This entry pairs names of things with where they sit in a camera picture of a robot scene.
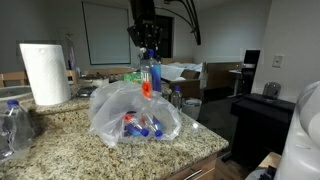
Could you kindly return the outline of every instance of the blue bottle cap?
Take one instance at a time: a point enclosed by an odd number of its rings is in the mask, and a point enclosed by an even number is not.
[[[174,91],[180,91],[180,86],[175,86],[173,90]]]
[[[13,99],[13,100],[9,100],[7,101],[7,105],[9,108],[13,107],[13,106],[19,106],[19,101]]]
[[[156,136],[156,138],[161,138],[162,132],[159,131],[159,130],[157,130],[157,131],[154,133],[154,135]]]
[[[149,55],[149,57],[153,57],[154,56],[153,49],[148,49],[148,55]]]
[[[149,131],[147,129],[142,129],[140,133],[142,136],[145,136],[145,137],[149,135]]]

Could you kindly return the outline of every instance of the plastic bag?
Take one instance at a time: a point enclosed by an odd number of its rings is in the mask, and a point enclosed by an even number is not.
[[[144,113],[154,115],[162,124],[160,140],[173,140],[181,129],[180,115],[167,100],[145,99],[141,85],[118,81],[96,89],[90,98],[89,133],[98,135],[102,141],[115,146],[117,142],[131,142],[152,138],[152,136],[126,136],[124,117],[127,112],[136,112],[141,117]]]

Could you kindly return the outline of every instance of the white robot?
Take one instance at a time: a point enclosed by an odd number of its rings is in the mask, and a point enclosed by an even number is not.
[[[301,92],[275,180],[320,179],[320,82]]]

